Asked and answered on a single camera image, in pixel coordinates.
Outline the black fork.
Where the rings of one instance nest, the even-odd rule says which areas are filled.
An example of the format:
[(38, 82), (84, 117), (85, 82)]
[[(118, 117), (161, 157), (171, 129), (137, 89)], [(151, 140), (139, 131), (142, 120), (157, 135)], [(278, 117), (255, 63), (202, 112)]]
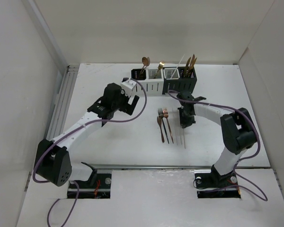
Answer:
[(164, 129), (164, 132), (165, 132), (165, 135), (166, 135), (166, 139), (167, 139), (167, 142), (169, 144), (169, 138), (168, 138), (166, 126), (165, 126), (165, 123), (163, 121), (164, 116), (163, 116), (163, 109), (162, 108), (158, 109), (158, 115), (159, 115), (159, 118), (161, 119), (161, 122), (162, 122), (162, 125), (163, 125), (163, 129)]

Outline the small copper spoon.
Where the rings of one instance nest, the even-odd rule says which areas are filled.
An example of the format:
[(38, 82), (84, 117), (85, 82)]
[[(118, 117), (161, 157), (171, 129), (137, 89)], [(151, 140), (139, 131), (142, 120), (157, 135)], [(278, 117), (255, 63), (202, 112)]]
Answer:
[(147, 57), (143, 57), (142, 58), (142, 63), (143, 63), (143, 67), (142, 67), (142, 71), (148, 66), (149, 60)]

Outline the large copper spoon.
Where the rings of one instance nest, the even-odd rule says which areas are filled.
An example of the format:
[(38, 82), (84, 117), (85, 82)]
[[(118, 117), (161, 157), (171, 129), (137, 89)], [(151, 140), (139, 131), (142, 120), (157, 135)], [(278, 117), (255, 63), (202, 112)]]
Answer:
[(142, 57), (142, 63), (143, 63), (143, 67), (140, 71), (139, 76), (141, 76), (143, 74), (143, 72), (145, 71), (145, 69), (150, 65), (150, 58), (149, 57)]

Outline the gold fork dark handle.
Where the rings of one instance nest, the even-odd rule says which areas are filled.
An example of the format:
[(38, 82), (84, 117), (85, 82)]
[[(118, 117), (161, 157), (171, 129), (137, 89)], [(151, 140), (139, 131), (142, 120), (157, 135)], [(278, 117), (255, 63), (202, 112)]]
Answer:
[(160, 72), (160, 70), (164, 67), (164, 64), (165, 62), (164, 61), (161, 61), (158, 65), (158, 70), (156, 71), (156, 74), (155, 74), (155, 78), (157, 77), (158, 73)]

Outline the copper knife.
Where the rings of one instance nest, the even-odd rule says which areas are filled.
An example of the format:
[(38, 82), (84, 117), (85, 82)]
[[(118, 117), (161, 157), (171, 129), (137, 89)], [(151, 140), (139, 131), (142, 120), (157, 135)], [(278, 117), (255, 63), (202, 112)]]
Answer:
[(189, 72), (190, 72), (190, 70), (192, 69), (192, 65), (193, 65), (194, 60), (195, 60), (195, 55), (193, 54), (192, 59), (191, 59), (191, 62), (190, 62), (190, 64), (189, 64), (189, 68), (188, 68), (187, 73), (186, 73), (186, 77), (188, 77)]

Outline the gold knife black handle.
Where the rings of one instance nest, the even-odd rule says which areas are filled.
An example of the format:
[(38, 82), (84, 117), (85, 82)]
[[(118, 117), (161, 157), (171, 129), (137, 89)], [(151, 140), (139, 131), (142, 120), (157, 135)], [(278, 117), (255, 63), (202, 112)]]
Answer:
[(192, 63), (192, 68), (191, 68), (191, 74), (190, 74), (190, 78), (194, 77), (194, 71), (195, 71), (195, 63), (196, 63), (197, 58), (194, 59), (193, 63)]

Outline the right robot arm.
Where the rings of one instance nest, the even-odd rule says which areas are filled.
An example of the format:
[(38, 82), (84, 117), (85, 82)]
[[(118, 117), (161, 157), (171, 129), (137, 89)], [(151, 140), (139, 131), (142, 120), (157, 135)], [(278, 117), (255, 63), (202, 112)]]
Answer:
[(221, 126), (224, 149), (212, 165), (210, 173), (201, 176), (201, 179), (211, 187), (221, 186), (231, 177), (233, 169), (245, 151), (255, 143), (260, 143), (248, 110), (205, 103), (205, 97), (194, 98), (188, 91), (179, 92), (177, 99), (181, 104), (179, 118), (182, 129), (192, 126), (195, 123), (195, 116)]

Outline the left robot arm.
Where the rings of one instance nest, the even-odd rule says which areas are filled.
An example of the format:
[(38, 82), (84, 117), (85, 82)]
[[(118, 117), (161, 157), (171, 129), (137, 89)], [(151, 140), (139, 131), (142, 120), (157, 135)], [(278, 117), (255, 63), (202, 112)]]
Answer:
[(36, 183), (53, 183), (60, 187), (68, 181), (80, 181), (85, 187), (96, 183), (97, 171), (91, 165), (73, 163), (71, 154), (95, 131), (107, 122), (114, 122), (117, 111), (132, 115), (139, 97), (132, 95), (139, 82), (124, 79), (121, 84), (110, 83), (103, 95), (68, 130), (51, 140), (44, 139), (37, 147), (32, 178)]

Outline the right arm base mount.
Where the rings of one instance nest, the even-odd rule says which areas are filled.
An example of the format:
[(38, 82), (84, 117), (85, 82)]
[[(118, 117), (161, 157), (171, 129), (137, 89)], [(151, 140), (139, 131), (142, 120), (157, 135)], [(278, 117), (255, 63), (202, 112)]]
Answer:
[(238, 188), (238, 180), (234, 173), (219, 178), (212, 172), (195, 172), (195, 188), (199, 199), (240, 199), (241, 194)]

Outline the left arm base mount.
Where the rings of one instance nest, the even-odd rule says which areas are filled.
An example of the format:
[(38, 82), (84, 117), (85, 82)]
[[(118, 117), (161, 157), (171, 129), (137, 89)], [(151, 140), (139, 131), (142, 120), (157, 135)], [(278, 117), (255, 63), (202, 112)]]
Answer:
[(76, 183), (79, 186), (79, 199), (110, 199), (112, 170), (100, 169), (91, 182), (76, 180)]

